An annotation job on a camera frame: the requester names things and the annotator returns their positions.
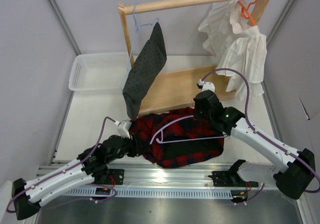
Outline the red plaid skirt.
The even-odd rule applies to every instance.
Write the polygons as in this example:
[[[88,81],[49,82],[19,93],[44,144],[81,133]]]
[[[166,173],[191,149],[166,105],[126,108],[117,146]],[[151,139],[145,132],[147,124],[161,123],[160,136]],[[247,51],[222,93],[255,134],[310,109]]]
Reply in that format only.
[[[129,132],[142,145],[143,157],[166,169],[204,162],[224,151],[223,134],[196,120],[189,107],[140,116]]]

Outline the purple hanger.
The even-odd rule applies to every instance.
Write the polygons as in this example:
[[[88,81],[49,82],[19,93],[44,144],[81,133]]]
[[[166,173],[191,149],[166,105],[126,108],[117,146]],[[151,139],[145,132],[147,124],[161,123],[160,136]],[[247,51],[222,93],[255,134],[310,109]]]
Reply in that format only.
[[[202,141],[212,139],[224,139],[227,134],[204,132],[195,130],[196,122],[193,115],[182,116],[172,121],[168,121],[161,126],[150,138],[149,144],[171,144],[189,141]]]

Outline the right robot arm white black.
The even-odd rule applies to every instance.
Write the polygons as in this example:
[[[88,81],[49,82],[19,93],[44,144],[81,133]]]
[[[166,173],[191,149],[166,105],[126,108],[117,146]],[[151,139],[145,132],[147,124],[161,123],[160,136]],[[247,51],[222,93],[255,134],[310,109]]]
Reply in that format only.
[[[194,99],[194,117],[208,121],[214,130],[236,138],[255,149],[271,164],[237,161],[228,174],[229,182],[239,186],[243,182],[273,185],[287,197],[298,200],[312,180],[317,177],[315,156],[286,145],[251,124],[248,117],[234,107],[223,107],[211,90],[200,92]]]

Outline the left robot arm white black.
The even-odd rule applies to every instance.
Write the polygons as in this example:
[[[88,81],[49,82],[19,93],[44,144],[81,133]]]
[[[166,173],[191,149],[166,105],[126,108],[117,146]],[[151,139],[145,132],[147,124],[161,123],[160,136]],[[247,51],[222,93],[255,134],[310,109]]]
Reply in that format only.
[[[124,156],[140,156],[145,150],[147,147],[135,136],[112,135],[49,174],[29,181],[22,178],[15,180],[10,201],[14,210],[7,209],[7,212],[14,213],[19,221],[30,218],[69,190],[87,184],[105,184],[110,175],[107,167],[110,162]]]

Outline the orange hanger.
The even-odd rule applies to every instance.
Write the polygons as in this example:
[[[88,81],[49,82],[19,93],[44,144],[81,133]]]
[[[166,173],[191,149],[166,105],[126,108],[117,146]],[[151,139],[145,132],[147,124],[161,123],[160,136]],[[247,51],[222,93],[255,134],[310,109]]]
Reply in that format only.
[[[245,6],[240,0],[238,0],[238,4],[241,7],[241,17],[251,21],[252,25],[255,26],[256,25],[256,21],[253,18],[252,14],[250,13],[250,7],[253,4],[256,4],[258,0],[254,0],[253,2],[250,2],[247,6]]]

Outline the light blue hanger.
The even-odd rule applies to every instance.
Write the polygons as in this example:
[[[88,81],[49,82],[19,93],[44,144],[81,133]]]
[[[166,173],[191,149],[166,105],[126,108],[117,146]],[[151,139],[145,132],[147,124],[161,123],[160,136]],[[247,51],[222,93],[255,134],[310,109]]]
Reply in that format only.
[[[134,48],[134,45],[135,45],[135,42],[136,42],[136,39],[137,39],[137,36],[138,36],[139,31],[140,31],[144,26],[154,26],[157,22],[159,22],[159,18],[157,17],[157,18],[155,18],[155,19],[153,20],[152,23],[141,24],[140,26],[138,26],[138,22],[137,22],[137,19],[136,19],[136,10],[135,10],[138,4],[139,4],[139,3],[137,2],[137,3],[134,5],[134,7],[133,7],[133,14],[132,14],[132,16],[133,16],[134,24],[135,24],[135,36],[134,36],[133,42],[132,42],[132,44],[131,44],[131,50],[130,50],[130,52],[129,52],[129,54],[128,54],[129,56],[128,56],[127,72],[126,72],[126,74],[125,74],[125,76],[124,76],[124,79],[123,79],[123,81],[122,81],[122,87],[121,87],[121,91],[122,91],[122,92],[124,92],[124,86],[125,86],[126,80],[127,80],[127,78],[128,78],[129,72],[130,72],[130,70],[131,70],[131,68],[132,68],[131,59],[134,57],[134,56],[133,56],[133,48]]]

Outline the wooden clothes rack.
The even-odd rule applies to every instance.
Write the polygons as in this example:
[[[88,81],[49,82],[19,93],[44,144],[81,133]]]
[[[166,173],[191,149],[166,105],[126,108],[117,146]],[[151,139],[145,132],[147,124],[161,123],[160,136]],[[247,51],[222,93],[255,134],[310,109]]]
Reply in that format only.
[[[207,3],[215,3],[229,0],[162,0],[141,3],[136,6],[135,13],[145,13],[158,10],[166,10]],[[258,23],[269,0],[258,0],[253,8],[252,16]],[[118,12],[124,32],[124,38],[128,52],[131,50],[130,34],[127,26],[127,15],[133,14],[134,5],[118,3]],[[192,67],[159,74],[151,85],[146,97],[142,100],[139,115],[149,113],[161,113],[172,109],[183,108],[191,105],[192,98],[197,94],[196,83],[202,74],[215,68],[213,61],[207,66],[205,60],[199,56],[171,56],[168,64],[188,64],[198,61],[200,67]]]

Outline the white pleated garment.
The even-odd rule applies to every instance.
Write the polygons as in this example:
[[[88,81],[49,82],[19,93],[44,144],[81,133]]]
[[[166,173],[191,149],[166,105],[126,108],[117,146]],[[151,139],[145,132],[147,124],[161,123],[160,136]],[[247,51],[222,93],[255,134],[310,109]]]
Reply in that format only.
[[[215,57],[217,74],[229,78],[226,91],[235,90],[238,100],[262,95],[266,36],[258,26],[243,21],[240,4],[236,0],[213,3],[198,30],[207,34],[203,47]]]

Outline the grey dotted garment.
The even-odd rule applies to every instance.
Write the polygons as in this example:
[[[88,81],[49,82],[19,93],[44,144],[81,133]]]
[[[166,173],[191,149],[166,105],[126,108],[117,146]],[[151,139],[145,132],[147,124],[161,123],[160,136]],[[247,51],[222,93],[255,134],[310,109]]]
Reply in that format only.
[[[127,108],[126,113],[130,119],[137,118],[142,100],[147,95],[166,61],[167,52],[162,28],[156,22],[149,40],[145,43],[129,71],[123,88],[122,93]]]

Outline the white plastic basket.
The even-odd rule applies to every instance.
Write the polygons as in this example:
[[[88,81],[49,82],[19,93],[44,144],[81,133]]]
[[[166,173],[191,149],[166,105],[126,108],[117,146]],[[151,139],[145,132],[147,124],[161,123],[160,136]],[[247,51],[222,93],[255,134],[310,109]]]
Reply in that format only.
[[[85,95],[121,93],[128,60],[126,52],[78,55],[72,64],[68,88]]]

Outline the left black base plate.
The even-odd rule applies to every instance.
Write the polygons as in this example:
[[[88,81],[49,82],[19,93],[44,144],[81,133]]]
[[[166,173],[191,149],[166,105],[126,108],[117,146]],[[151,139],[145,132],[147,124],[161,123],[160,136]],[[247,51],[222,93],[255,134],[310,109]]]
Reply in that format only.
[[[124,169],[109,169],[109,175],[105,181],[106,185],[123,185],[125,177]]]

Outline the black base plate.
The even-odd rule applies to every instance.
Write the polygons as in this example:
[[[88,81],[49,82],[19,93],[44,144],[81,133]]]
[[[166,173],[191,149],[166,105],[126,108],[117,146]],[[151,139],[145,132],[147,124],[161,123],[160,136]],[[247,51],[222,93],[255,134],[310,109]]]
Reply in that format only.
[[[109,175],[105,181],[106,185],[123,185],[125,177],[124,169],[109,169]]]
[[[248,183],[240,178],[237,173],[229,171],[212,171],[209,178],[212,179],[213,185],[215,187],[253,187],[257,188],[259,186],[258,182]]]

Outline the aluminium mounting rail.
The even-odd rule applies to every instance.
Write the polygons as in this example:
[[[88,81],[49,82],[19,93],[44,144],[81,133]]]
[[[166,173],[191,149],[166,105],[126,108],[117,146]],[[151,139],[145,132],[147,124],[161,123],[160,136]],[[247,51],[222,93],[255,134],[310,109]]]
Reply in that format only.
[[[230,163],[198,163],[178,169],[163,169],[155,164],[116,163],[110,169],[123,169],[121,187],[132,188],[205,188],[213,185],[212,171],[224,171]]]

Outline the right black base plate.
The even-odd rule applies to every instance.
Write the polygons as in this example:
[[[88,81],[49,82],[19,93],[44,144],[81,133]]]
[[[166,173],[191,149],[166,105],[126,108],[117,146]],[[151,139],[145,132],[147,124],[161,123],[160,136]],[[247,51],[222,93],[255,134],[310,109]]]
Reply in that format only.
[[[212,179],[213,185],[215,187],[253,187],[257,188],[259,186],[258,182],[248,183],[240,178],[237,173],[229,171],[212,171],[209,178]]]

